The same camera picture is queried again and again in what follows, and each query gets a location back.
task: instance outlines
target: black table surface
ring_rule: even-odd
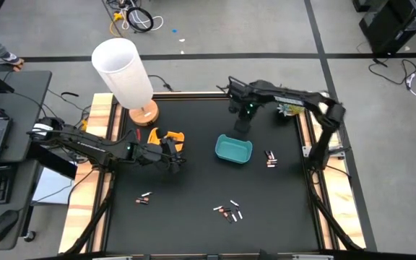
[[[154,126],[183,132],[181,172],[164,165],[122,167],[116,176],[106,251],[121,254],[248,254],[260,248],[276,253],[318,249],[309,206],[296,120],[261,108],[245,136],[233,132],[236,115],[227,100],[160,100]],[[135,125],[126,119],[126,130]],[[141,128],[147,140],[152,127]],[[221,134],[253,143],[245,165],[221,160],[215,144]],[[267,168],[272,150],[277,168]],[[136,204],[153,192],[149,205]],[[213,208],[240,204],[243,219],[230,224]]]

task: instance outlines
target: orange object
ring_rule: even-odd
[[[160,139],[157,137],[157,129],[158,128],[155,127],[154,129],[151,130],[151,132],[149,134],[149,139],[147,140],[147,143],[160,145]],[[175,133],[175,132],[169,131],[166,134],[165,137],[173,138],[177,142],[184,142],[184,134],[183,133]],[[183,144],[177,144],[176,145],[176,150],[178,152],[182,151],[182,149],[183,149]]]
[[[143,108],[129,110],[129,117],[138,126],[150,126],[157,120],[158,114],[158,106],[154,100]]]

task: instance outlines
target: teal bowl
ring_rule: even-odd
[[[223,160],[243,164],[250,160],[253,144],[250,141],[244,142],[221,134],[217,138],[214,151]]]

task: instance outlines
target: computer tower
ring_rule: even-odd
[[[416,33],[416,0],[372,1],[359,26],[375,54],[394,54]]]
[[[370,9],[371,0],[352,0],[354,8],[358,12],[366,12]]]

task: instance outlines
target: wire bundle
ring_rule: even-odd
[[[416,65],[413,62],[411,62],[411,61],[409,61],[407,59],[403,59],[401,61],[401,67],[402,67],[402,71],[404,72],[404,77],[402,78],[402,81],[401,82],[395,82],[394,80],[389,79],[388,77],[386,77],[386,76],[384,76],[382,74],[379,74],[379,73],[375,72],[374,70],[372,70],[372,67],[378,66],[378,65],[385,66],[387,68],[388,66],[386,65],[386,62],[388,60],[389,60],[388,58],[385,59],[384,61],[378,61],[377,59],[374,59],[375,63],[374,64],[371,64],[368,67],[368,70],[371,73],[375,74],[376,76],[382,77],[382,78],[384,78],[385,80],[389,81],[392,84],[405,85],[405,87],[407,88],[407,90],[409,90],[416,97],[416,93],[412,89],[412,82],[413,82],[413,79],[416,76]],[[407,63],[408,64],[411,64],[412,67],[413,67],[413,71],[410,72],[410,73],[407,72],[407,67],[406,67],[406,64]]]
[[[107,0],[106,3],[103,2],[106,8],[107,6],[105,4],[107,4],[110,9],[116,11],[113,17],[110,16],[110,13],[109,13],[110,18],[112,19],[112,23],[110,24],[110,33],[113,36],[123,37],[119,28],[115,25],[115,22],[118,20],[123,20],[123,22],[121,23],[121,29],[128,30],[131,27],[136,33],[146,33],[149,31],[158,30],[163,26],[163,23],[164,23],[163,17],[161,16],[152,17],[152,15],[148,11],[141,8],[142,0],[139,1],[139,6],[137,5],[137,2],[138,2],[137,0],[129,0],[127,1],[127,3],[128,4],[130,3],[131,5],[127,5],[125,7],[123,7],[123,5],[125,4],[125,1],[122,1],[122,0]],[[144,21],[141,20],[141,18],[139,17],[139,12],[141,12],[147,19]],[[157,19],[157,18],[161,19],[162,22],[160,26],[154,28],[154,24],[155,24],[154,19]],[[119,35],[113,32],[112,26],[115,26]]]

